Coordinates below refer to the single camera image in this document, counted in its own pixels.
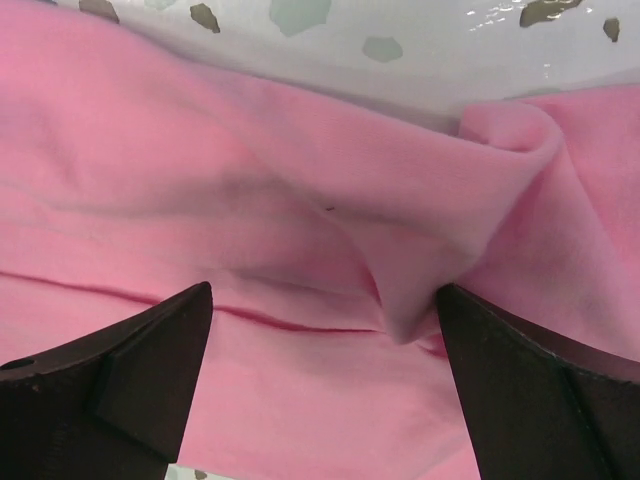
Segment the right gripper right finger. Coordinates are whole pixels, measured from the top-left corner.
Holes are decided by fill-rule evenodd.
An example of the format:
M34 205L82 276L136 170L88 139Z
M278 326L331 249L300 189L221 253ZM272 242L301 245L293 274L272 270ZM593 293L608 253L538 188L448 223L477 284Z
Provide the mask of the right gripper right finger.
M457 285L436 307L481 478L638 478L637 362Z

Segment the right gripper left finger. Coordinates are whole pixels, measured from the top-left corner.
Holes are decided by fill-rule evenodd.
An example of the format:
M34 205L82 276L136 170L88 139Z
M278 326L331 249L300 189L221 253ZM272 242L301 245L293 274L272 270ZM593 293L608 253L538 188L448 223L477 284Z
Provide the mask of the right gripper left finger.
M202 282L2 365L2 478L164 478L179 456L211 320Z

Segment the pink t shirt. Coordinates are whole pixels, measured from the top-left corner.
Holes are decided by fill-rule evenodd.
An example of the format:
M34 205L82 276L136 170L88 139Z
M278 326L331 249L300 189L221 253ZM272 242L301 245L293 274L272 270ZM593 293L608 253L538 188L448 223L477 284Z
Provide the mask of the pink t shirt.
M1 357L207 281L180 460L240 479L474 479L433 304L456 282L639 356L639 90L447 135L1 5Z

